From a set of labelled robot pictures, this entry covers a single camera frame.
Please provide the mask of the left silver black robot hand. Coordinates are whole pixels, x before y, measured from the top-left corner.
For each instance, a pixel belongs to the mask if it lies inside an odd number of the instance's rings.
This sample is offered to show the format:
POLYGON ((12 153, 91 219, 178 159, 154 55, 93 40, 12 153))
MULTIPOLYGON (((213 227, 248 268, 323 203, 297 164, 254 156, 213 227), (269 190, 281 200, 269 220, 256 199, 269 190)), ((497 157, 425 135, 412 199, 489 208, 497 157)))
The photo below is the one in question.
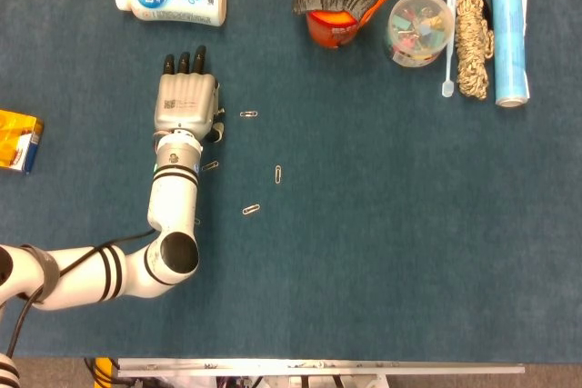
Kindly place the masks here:
POLYGON ((201 142, 222 140, 224 109, 219 106, 220 84, 205 71, 206 47, 193 54, 183 52, 178 58, 165 57, 154 113, 154 134, 177 130, 189 132, 201 142))

